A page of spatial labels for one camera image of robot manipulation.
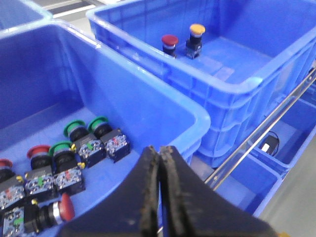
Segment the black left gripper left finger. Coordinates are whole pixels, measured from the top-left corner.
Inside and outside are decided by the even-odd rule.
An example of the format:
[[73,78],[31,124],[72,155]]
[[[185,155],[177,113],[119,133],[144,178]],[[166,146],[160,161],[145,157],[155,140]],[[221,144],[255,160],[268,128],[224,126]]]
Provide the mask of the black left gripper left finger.
[[91,210],[67,223],[61,237],[155,237],[159,154],[145,147],[126,178]]

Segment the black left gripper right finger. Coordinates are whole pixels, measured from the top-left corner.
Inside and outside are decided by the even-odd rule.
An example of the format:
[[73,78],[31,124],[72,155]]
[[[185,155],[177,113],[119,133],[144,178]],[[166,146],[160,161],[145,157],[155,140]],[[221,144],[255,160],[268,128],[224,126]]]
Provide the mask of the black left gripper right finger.
[[175,146],[160,148],[165,237],[276,237],[265,221],[235,207],[208,187]]

